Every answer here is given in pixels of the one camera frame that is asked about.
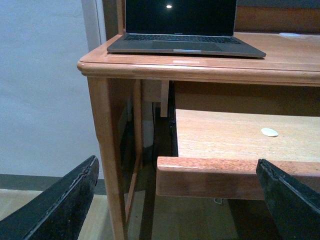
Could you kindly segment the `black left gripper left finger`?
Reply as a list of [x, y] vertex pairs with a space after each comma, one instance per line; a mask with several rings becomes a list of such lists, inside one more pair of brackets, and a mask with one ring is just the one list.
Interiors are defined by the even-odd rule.
[[92, 155], [29, 203], [0, 222], [2, 240], [76, 240], [99, 176]]

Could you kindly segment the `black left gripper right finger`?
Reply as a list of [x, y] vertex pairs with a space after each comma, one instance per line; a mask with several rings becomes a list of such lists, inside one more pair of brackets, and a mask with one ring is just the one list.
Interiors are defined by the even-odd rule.
[[320, 194], [266, 159], [258, 160], [256, 175], [282, 239], [318, 240]]

